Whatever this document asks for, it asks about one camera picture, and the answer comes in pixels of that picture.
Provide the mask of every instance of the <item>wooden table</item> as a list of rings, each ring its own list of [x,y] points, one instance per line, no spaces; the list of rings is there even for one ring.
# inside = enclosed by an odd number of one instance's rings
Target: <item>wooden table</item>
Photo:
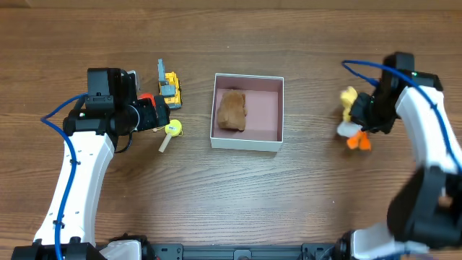
[[[372,88],[343,59],[414,53],[418,70],[440,76],[462,135],[462,12],[0,9],[0,36],[1,259],[31,244],[61,169],[63,141],[39,118],[87,90],[89,67],[135,69],[156,93],[164,58],[184,94],[171,115],[184,136],[165,154],[164,134],[146,131],[114,156],[96,219],[102,243],[124,232],[186,245],[334,242],[384,221],[413,173],[411,145],[398,121],[372,135],[371,153],[346,151],[335,134],[339,92]],[[216,72],[285,78],[280,152],[210,148]]]

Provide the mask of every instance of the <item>red object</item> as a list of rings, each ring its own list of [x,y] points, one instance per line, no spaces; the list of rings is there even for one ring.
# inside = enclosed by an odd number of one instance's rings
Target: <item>red object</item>
[[[154,101],[154,95],[151,94],[151,93],[143,93],[141,94],[138,99],[144,99],[144,98],[149,98],[152,102],[152,106],[155,107],[156,106],[156,102]]]

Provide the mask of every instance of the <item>toy construction vehicle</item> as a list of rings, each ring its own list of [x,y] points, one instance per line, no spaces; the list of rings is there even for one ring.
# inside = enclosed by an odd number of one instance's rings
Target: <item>toy construction vehicle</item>
[[[164,62],[160,58],[157,64],[159,71],[159,91],[170,109],[179,109],[183,104],[181,83],[175,72],[165,73]]]

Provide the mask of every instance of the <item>toy handle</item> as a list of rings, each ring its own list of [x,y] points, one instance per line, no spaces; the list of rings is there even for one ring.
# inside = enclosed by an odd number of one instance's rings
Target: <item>toy handle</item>
[[[170,142],[171,139],[172,139],[172,134],[168,133],[167,136],[164,138],[164,141],[159,147],[159,152],[164,152],[165,148],[168,145],[168,142]]]

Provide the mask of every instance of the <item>brown stuffed toy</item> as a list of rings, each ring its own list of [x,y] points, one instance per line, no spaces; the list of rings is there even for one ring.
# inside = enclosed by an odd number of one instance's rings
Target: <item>brown stuffed toy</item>
[[[217,112],[218,126],[221,129],[245,130],[245,94],[240,91],[228,91],[223,94]]]

